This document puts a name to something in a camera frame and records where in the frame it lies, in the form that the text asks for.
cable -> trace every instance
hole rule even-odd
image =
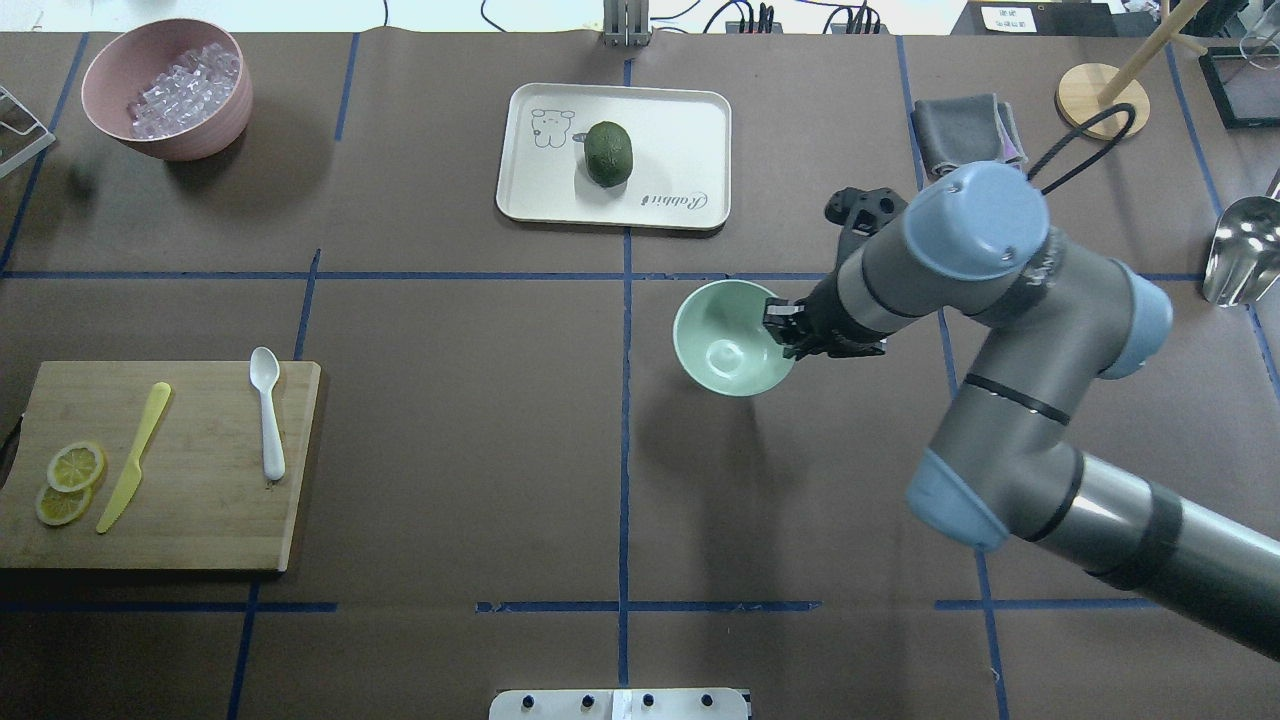
[[[716,10],[714,14],[712,14],[710,19],[707,20],[707,27],[703,28],[704,35],[712,29],[712,24],[716,22],[716,18],[718,18],[721,13],[727,10],[730,5],[735,5],[737,8],[739,14],[742,14],[744,18],[739,20],[737,26],[739,32],[745,32],[746,28],[744,26],[755,24],[755,8],[751,6],[751,3],[749,0],[728,0],[728,3],[721,5],[719,9]],[[745,14],[742,13],[742,5],[746,5]]]
[[[675,15],[667,15],[666,18],[649,18],[649,20],[650,22],[653,22],[653,20],[673,20],[673,19],[678,18],[680,15],[684,15],[685,13],[692,10],[694,8],[696,8],[696,6],[701,5],[701,4],[703,4],[703,0],[694,0],[692,5],[685,8],[684,10],[676,13]]]
[[[755,23],[755,32],[769,33],[773,32],[773,5],[765,5],[760,3],[760,22]]]
[[[874,26],[872,26],[873,17],[876,22]],[[863,3],[861,6],[858,8],[858,15],[852,22],[852,26],[854,26],[852,32],[856,35],[879,35],[879,26],[881,26],[879,12],[877,12],[876,8],[872,8],[867,3]]]
[[[820,5],[823,8],[840,8],[841,10],[850,6],[847,3],[817,3],[814,0],[796,0],[796,3],[804,3],[805,5]]]
[[[484,18],[484,22],[492,24],[494,27],[494,29],[497,29],[498,32],[507,32],[507,28],[504,28],[500,24],[490,20],[489,15],[484,14],[484,6],[485,6],[485,3],[488,3],[488,1],[489,0],[480,0],[480,17]]]
[[[822,26],[822,35],[827,35],[827,31],[831,29],[831,20],[836,19],[836,15],[838,15],[841,12],[849,13],[849,24],[854,23],[854,9],[850,8],[849,5],[841,5],[835,10],[832,10],[829,15],[827,15],[827,24]]]
[[[1089,159],[1084,160],[1079,165],[1073,168],[1070,172],[1068,172],[1062,177],[1050,183],[1048,187],[1041,191],[1041,195],[1048,195],[1060,184],[1080,174],[1082,172],[1084,172],[1085,168],[1088,168],[1093,163],[1097,163],[1103,155],[1110,152],[1111,149],[1116,146],[1116,143],[1124,140],[1125,136],[1129,135],[1129,129],[1133,128],[1133,122],[1138,118],[1138,110],[1129,102],[1116,102],[1115,105],[1107,108],[1106,110],[1102,110],[1097,115],[1093,115],[1092,118],[1084,120],[1084,123],[1082,123],[1080,127],[1071,128],[1071,132],[1062,136],[1062,140],[1059,140],[1056,143],[1053,143],[1053,147],[1050,147],[1048,152],[1046,152],[1043,158],[1041,158],[1034,165],[1032,165],[1032,169],[1027,172],[1027,179],[1030,181],[1032,178],[1034,178],[1036,174],[1039,173],[1044,168],[1044,165],[1047,165],[1048,161],[1053,159],[1055,155],[1057,155],[1064,147],[1066,147],[1069,142],[1084,135],[1084,131],[1101,123],[1102,120],[1110,118],[1111,115],[1115,115],[1116,113],[1129,114],[1129,119],[1125,120],[1124,127],[1120,128],[1120,132],[1117,132],[1115,137],[1108,140],[1106,145],[1102,146],[1101,150],[1089,156]]]

metal scoop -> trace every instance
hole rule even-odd
[[[1213,231],[1204,268],[1204,300],[1219,307],[1256,302],[1280,277],[1280,170],[1267,195],[1236,200]]]

glass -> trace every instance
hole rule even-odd
[[[1240,54],[1254,68],[1270,70],[1280,68],[1280,3],[1263,10],[1258,22],[1240,38]]]

blue tape line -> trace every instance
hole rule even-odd
[[[582,602],[477,602],[476,615],[536,614],[536,612],[618,612],[613,601]],[[822,607],[817,600],[801,601],[628,601],[628,612],[812,612]]]
[[[895,35],[897,42],[897,74],[902,79],[902,108],[906,110],[906,131],[911,140],[911,169],[915,170],[915,190],[924,188],[924,155],[915,140],[915,120],[911,119],[911,78],[906,72],[906,42],[901,35]]]
[[[987,652],[991,653],[991,669],[996,674],[996,708],[1000,720],[1009,720],[1009,697],[1005,693],[1005,667],[1000,661],[1000,638],[996,635],[996,609],[991,600],[991,582],[987,577],[987,556],[975,550],[973,556],[978,564],[978,588],[982,592],[982,615],[987,625]]]
[[[630,70],[627,70],[630,81]],[[622,228],[622,450],[618,462],[618,687],[630,683],[631,602],[631,228]]]
[[[1222,214],[1222,200],[1217,193],[1217,186],[1213,184],[1213,176],[1208,172],[1208,161],[1204,159],[1204,149],[1201,146],[1199,135],[1196,133],[1196,122],[1192,119],[1190,105],[1187,102],[1187,94],[1183,91],[1181,74],[1178,72],[1178,63],[1175,61],[1174,50],[1170,46],[1165,46],[1165,60],[1169,63],[1169,74],[1174,78],[1174,92],[1178,95],[1178,105],[1183,111],[1183,122],[1187,123],[1187,133],[1192,140],[1192,149],[1196,150],[1196,161],[1199,164],[1201,176],[1204,178],[1204,187],[1208,190],[1210,202],[1213,205],[1213,213],[1217,215]],[[1267,368],[1267,379],[1271,380],[1271,391],[1276,396],[1276,401],[1280,401],[1280,374],[1276,373],[1275,356],[1271,354],[1271,343],[1267,342],[1266,332],[1262,329],[1262,323],[1258,319],[1258,313],[1253,305],[1248,306],[1249,323],[1253,325],[1253,337],[1258,342],[1258,351],[1262,354],[1262,363]]]
[[[243,602],[0,602],[4,612],[244,612]],[[337,602],[266,602],[259,612],[337,612]]]
[[[822,607],[815,600],[759,602],[631,602],[634,612],[812,612]]]
[[[1187,102],[1187,94],[1183,92],[1181,76],[1178,73],[1178,63],[1174,59],[1174,49],[1171,45],[1165,45],[1165,60],[1169,63],[1169,74],[1174,78],[1174,92],[1178,95],[1178,106],[1183,110],[1183,122],[1187,123],[1187,133],[1192,138],[1192,149],[1196,150],[1196,161],[1201,167],[1201,177],[1204,178],[1204,187],[1208,188],[1210,202],[1213,204],[1213,214],[1222,214],[1222,202],[1217,196],[1217,187],[1213,184],[1213,177],[1208,172],[1208,163],[1204,160],[1204,149],[1201,147],[1199,136],[1196,133],[1196,122],[1192,120],[1192,109]]]
[[[70,69],[67,70],[67,79],[63,81],[63,91],[58,96],[58,105],[54,106],[54,117],[49,119],[49,132],[58,129],[58,122],[63,118],[63,108],[67,106],[67,96],[70,95],[81,61],[84,60],[86,47],[88,47],[87,32],[81,33],[79,45],[76,46],[76,56],[72,59]],[[18,242],[18,232],[22,229],[22,220],[27,215],[27,206],[31,204],[31,197],[36,193],[36,179],[40,178],[40,170],[45,167],[45,155],[49,150],[50,147],[41,150],[36,155],[36,163],[31,167],[27,187],[22,191],[22,200],[18,201],[18,211],[13,217],[13,224],[9,225],[9,237],[5,240],[4,252],[0,252],[0,272],[9,266],[9,258],[13,256],[13,247]]]
[[[316,272],[320,269],[320,249],[311,256],[311,270],[307,272],[307,290],[302,295],[302,319],[298,320],[298,340],[293,345],[293,359],[302,360],[302,348],[307,340],[307,323],[311,320],[311,299],[316,291]]]
[[[334,142],[342,142],[342,131],[347,127],[347,101],[351,100],[351,78],[356,74],[356,50],[360,49],[360,33],[351,33],[351,53],[347,55],[347,79],[342,83],[342,104],[338,105],[338,126],[333,131]]]
[[[942,612],[964,612],[986,610],[983,600],[940,600],[934,610]],[[992,600],[992,610],[1151,610],[1160,607],[1144,597],[1098,597],[1098,598],[1051,598],[1051,600]]]
[[[0,274],[15,281],[302,281],[307,273],[276,272],[132,272],[132,270],[13,270]]]
[[[631,273],[632,281],[820,281],[827,273]],[[412,272],[412,270],[10,270],[0,278],[15,281],[625,281],[625,273],[486,273],[486,272]],[[1185,279],[1198,279],[1188,275]]]
[[[1262,364],[1267,368],[1267,378],[1271,380],[1271,391],[1280,402],[1280,373],[1276,373],[1275,356],[1271,355],[1271,343],[1267,342],[1267,333],[1262,329],[1262,320],[1253,305],[1248,305],[1249,323],[1253,325],[1253,337],[1258,341],[1258,350],[1262,352]]]
[[[243,602],[0,602],[0,612],[244,612]]]
[[[1201,282],[1204,273],[1138,273],[1151,282]]]
[[[323,281],[621,281],[622,273],[484,273],[484,272],[378,272],[332,270],[317,273]]]
[[[257,606],[259,614],[284,612],[284,614],[332,614],[338,611],[337,602],[261,602]]]
[[[612,600],[586,602],[477,602],[476,615],[506,612],[617,612],[618,603]]]
[[[257,612],[259,583],[253,580],[248,585],[248,602],[244,607],[244,626],[241,629],[241,648],[236,656],[236,675],[232,679],[232,697],[227,703],[227,720],[236,720],[239,715],[239,697],[244,689],[244,669],[248,666],[248,646],[253,639],[253,615]]]
[[[827,273],[635,273],[636,281],[820,281]]]

lemon slice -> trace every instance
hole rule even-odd
[[[102,446],[92,441],[73,442],[54,454],[45,480],[58,492],[76,492],[96,483],[105,466]]]
[[[65,525],[83,515],[91,500],[93,500],[92,487],[76,492],[58,492],[45,486],[36,496],[36,518],[46,525]]]

